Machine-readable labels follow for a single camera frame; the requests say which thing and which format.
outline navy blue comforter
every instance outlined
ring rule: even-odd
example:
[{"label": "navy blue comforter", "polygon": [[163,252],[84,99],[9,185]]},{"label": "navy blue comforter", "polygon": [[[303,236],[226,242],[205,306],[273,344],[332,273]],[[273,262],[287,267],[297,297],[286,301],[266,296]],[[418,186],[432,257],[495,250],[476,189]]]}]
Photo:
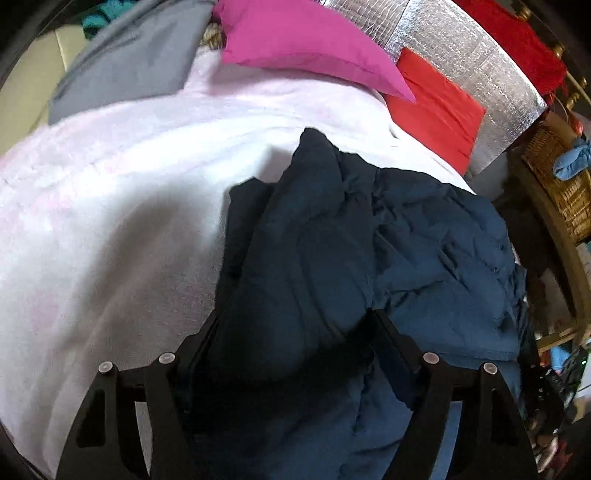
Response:
[{"label": "navy blue comforter", "polygon": [[220,326],[191,431],[213,478],[382,478],[411,412],[358,330],[368,309],[451,364],[494,361],[519,396],[525,274],[487,200],[369,165],[313,129],[277,184],[250,180],[230,198]]}]

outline teal fabric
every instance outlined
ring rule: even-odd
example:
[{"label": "teal fabric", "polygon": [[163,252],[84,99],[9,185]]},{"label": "teal fabric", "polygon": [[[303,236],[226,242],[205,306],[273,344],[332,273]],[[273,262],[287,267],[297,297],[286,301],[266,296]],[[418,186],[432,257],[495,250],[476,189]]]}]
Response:
[{"label": "teal fabric", "polygon": [[554,163],[554,176],[569,180],[591,166],[591,141],[576,138],[573,148],[562,154]]},{"label": "teal fabric", "polygon": [[98,5],[82,21],[84,36],[87,40],[93,39],[101,28],[105,28],[115,18],[133,8],[136,3],[137,0],[108,0]]}]

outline pink pillow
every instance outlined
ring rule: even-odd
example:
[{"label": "pink pillow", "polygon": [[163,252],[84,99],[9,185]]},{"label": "pink pillow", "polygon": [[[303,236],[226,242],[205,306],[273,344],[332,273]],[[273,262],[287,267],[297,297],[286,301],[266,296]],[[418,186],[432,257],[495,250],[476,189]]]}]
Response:
[{"label": "pink pillow", "polygon": [[214,14],[228,39],[224,63],[306,70],[415,101],[379,45],[313,0],[220,0]]}]

